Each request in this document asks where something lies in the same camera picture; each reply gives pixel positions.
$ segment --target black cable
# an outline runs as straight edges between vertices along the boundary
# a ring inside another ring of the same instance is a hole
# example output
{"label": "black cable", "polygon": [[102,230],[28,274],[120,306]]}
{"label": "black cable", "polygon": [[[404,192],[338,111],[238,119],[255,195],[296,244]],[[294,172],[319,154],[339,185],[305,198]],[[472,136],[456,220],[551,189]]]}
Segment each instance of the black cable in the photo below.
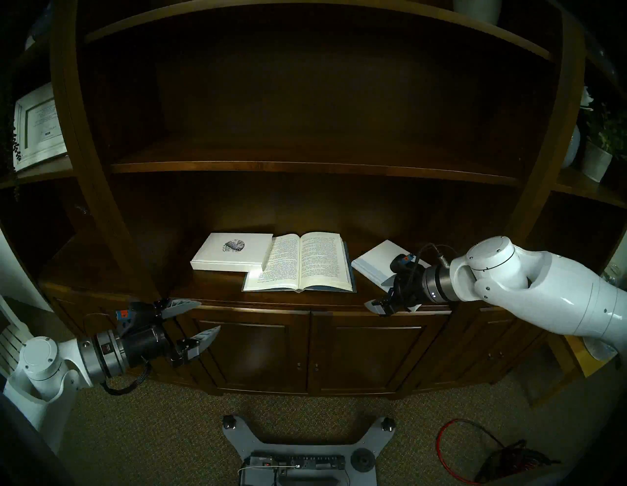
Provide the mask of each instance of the black cable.
{"label": "black cable", "polygon": [[131,383],[127,387],[121,388],[121,389],[109,388],[109,386],[107,385],[107,380],[104,380],[100,384],[102,385],[102,388],[104,388],[105,391],[109,395],[114,395],[114,396],[126,395],[127,393],[132,392],[135,388],[141,385],[146,380],[146,378],[148,378],[148,375],[150,374],[151,371],[152,371],[152,366],[150,365],[148,361],[146,361],[146,364],[144,366],[144,371],[142,371],[142,374],[139,375],[137,378],[135,378],[133,383]]}
{"label": "black cable", "polygon": [[414,281],[414,274],[416,273],[416,267],[418,265],[420,265],[418,263],[420,261],[420,255],[422,255],[423,251],[425,251],[429,246],[432,246],[435,249],[435,251],[438,251],[438,247],[435,246],[433,243],[427,243],[422,248],[420,248],[420,251],[418,253],[416,253],[416,259],[414,261],[414,266],[411,267],[411,273],[409,274],[409,278],[407,279],[407,284],[405,285],[405,290],[407,290],[411,286],[412,282]]}
{"label": "black cable", "polygon": [[457,250],[454,249],[451,245],[435,245],[436,248],[439,248],[441,246],[444,246],[446,248],[450,248],[451,250],[453,250],[453,253],[455,254],[455,257],[460,256],[460,254],[457,252]]}

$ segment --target framed certificate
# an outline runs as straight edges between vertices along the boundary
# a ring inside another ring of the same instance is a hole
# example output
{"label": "framed certificate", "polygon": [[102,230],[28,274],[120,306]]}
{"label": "framed certificate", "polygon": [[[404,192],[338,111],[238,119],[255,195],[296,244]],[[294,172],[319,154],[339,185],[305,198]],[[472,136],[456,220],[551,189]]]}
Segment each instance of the framed certificate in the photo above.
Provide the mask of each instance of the framed certificate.
{"label": "framed certificate", "polygon": [[37,88],[15,103],[15,131],[20,160],[13,154],[16,172],[37,162],[67,153],[56,115],[52,83]]}

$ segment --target open book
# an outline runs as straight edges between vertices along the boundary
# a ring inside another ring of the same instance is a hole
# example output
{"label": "open book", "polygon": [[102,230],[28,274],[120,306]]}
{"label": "open book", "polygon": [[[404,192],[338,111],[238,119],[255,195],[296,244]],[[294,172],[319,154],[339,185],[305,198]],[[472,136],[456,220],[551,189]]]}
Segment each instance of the open book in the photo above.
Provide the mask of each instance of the open book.
{"label": "open book", "polygon": [[272,238],[265,270],[257,277],[249,273],[243,291],[356,292],[346,253],[337,233],[277,236]]}

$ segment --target shelf edge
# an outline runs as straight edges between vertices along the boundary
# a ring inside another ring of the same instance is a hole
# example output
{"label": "shelf edge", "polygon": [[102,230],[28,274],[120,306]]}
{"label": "shelf edge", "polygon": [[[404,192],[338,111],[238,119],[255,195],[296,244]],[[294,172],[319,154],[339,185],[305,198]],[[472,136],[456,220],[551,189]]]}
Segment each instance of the shelf edge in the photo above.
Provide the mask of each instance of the shelf edge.
{"label": "shelf edge", "polygon": [[494,36],[518,47],[521,47],[522,49],[530,51],[533,54],[540,56],[543,59],[546,59],[547,61],[554,62],[554,57],[548,50],[510,31],[504,30],[495,25],[474,20],[465,15],[458,14],[457,12],[405,0],[187,0],[182,3],[176,3],[154,10],[149,10],[147,12],[133,15],[131,17],[106,25],[85,35],[84,41],[86,44],[89,44],[98,39],[102,39],[111,34],[121,32],[123,30],[136,27],[138,25],[143,25],[156,20],[187,13],[199,12],[203,10],[211,10],[231,6],[290,3],[333,4],[380,8],[438,19],[444,22],[449,22],[470,29],[478,30],[485,34]]}
{"label": "shelf edge", "polygon": [[112,174],[178,171],[324,172],[327,174],[363,174],[367,176],[417,177],[424,179],[482,182],[485,184],[498,184],[513,187],[522,185],[521,180],[516,177],[427,167],[270,161],[131,162],[128,164],[112,164],[110,166],[110,172]]}

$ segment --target white flower pot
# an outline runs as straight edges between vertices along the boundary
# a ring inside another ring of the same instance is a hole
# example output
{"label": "white flower pot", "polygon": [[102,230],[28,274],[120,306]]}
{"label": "white flower pot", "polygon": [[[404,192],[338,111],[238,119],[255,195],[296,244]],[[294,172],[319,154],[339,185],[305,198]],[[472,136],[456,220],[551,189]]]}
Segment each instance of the white flower pot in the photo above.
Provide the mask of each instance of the white flower pot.
{"label": "white flower pot", "polygon": [[600,149],[592,142],[586,143],[586,153],[581,164],[581,172],[590,177],[594,182],[601,182],[612,161],[612,154]]}
{"label": "white flower pot", "polygon": [[562,168],[569,167],[572,164],[573,160],[575,160],[580,140],[581,134],[579,133],[579,127],[575,125],[575,130],[572,133],[571,137],[571,143],[568,144],[568,150],[566,151],[564,162],[562,162]]}
{"label": "white flower pot", "polygon": [[475,20],[496,25],[501,13],[501,0],[453,0],[453,9]]}

